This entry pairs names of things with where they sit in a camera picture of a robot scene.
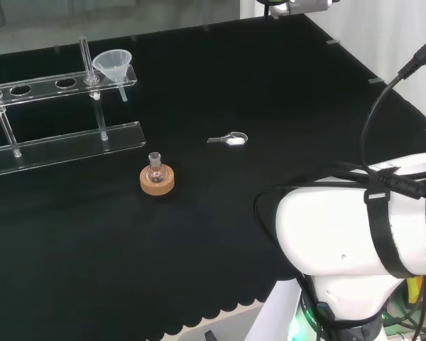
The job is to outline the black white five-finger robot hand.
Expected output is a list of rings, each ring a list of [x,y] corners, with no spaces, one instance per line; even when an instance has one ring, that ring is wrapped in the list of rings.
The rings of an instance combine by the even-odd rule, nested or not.
[[[332,0],[289,0],[282,4],[270,6],[270,14],[274,17],[327,11],[334,3]]]

